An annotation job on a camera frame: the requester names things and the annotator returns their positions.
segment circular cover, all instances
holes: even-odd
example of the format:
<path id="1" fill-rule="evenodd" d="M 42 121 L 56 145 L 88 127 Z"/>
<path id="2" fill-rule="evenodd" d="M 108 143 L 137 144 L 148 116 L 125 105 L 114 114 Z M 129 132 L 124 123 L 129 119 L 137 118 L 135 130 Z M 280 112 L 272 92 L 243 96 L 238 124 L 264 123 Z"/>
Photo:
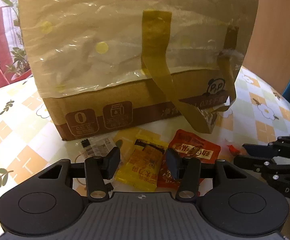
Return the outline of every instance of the circular cover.
<path id="1" fill-rule="evenodd" d="M 10 190 L 0 198 L 0 223 L 5 231 L 37 236 L 57 232 L 83 212 L 81 196 L 69 187 Z"/>
<path id="2" fill-rule="evenodd" d="M 260 236 L 280 230 L 288 203 L 281 193 L 264 186 L 220 185 L 205 194 L 200 209 L 214 227 L 232 235 Z"/>

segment table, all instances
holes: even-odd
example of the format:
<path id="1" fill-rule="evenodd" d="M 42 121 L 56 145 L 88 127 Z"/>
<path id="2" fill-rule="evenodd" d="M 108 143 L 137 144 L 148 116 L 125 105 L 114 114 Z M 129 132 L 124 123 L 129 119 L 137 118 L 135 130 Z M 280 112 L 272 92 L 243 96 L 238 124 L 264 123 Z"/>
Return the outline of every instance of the table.
<path id="1" fill-rule="evenodd" d="M 170 142 L 175 132 L 183 129 L 220 145 L 219 158 L 227 160 L 233 158 L 226 146 L 228 141 L 264 145 L 278 136 L 290 135 L 290 104 L 271 86 L 242 67 L 235 87 L 236 102 L 219 114 L 212 134 L 198 134 L 179 116 L 109 135 L 133 143 L 136 133 L 156 133 L 160 140 Z M 61 140 L 33 78 L 0 88 L 0 177 L 8 177 L 0 185 L 0 196 L 59 159 L 83 161 L 79 142 Z M 84 180 L 74 180 L 73 188 L 81 195 L 86 193 Z M 121 185 L 120 190 L 133 189 Z M 290 217 L 283 231 L 290 238 Z"/>

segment snack wrapper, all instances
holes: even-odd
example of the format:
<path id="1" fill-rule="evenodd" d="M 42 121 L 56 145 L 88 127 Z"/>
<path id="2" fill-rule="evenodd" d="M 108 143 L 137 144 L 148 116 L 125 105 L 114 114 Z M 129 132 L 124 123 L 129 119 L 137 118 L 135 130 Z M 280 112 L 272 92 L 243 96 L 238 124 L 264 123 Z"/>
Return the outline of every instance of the snack wrapper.
<path id="1" fill-rule="evenodd" d="M 168 147 L 177 151 L 182 158 L 184 156 L 191 156 L 199 158 L 203 163 L 214 163 L 221 151 L 220 146 L 206 141 L 194 133 L 181 129 L 177 130 Z M 171 172 L 167 167 L 164 155 L 158 174 L 157 187 L 178 189 L 180 183 L 180 180 L 175 180 L 171 177 Z"/>
<path id="2" fill-rule="evenodd" d="M 165 142 L 138 136 L 133 153 L 128 162 L 117 171 L 115 179 L 142 191 L 155 191 L 158 172 L 167 146 Z"/>

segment red snack packet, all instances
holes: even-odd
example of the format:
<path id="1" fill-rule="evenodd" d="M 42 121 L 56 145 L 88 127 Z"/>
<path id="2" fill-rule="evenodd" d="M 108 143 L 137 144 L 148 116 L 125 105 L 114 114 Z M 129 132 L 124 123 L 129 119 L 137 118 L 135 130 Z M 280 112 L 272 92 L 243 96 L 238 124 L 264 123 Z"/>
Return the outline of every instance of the red snack packet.
<path id="1" fill-rule="evenodd" d="M 214 163 L 218 158 L 221 147 L 202 139 L 194 133 L 184 130 L 177 130 L 173 140 L 168 145 L 173 148 L 183 158 L 184 156 L 192 156 L 199 158 L 202 163 Z M 157 187 L 167 187 L 178 189 L 180 180 L 171 177 L 171 172 L 167 168 L 165 155 L 162 165 L 158 173 Z"/>

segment brown wall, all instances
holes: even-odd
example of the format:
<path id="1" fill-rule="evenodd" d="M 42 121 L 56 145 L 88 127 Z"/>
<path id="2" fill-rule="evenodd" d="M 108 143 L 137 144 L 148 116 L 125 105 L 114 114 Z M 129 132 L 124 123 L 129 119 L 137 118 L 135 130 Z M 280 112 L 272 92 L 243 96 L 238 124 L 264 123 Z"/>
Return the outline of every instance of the brown wall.
<path id="1" fill-rule="evenodd" d="M 290 81 L 290 0 L 259 0 L 243 65 L 282 93 Z"/>

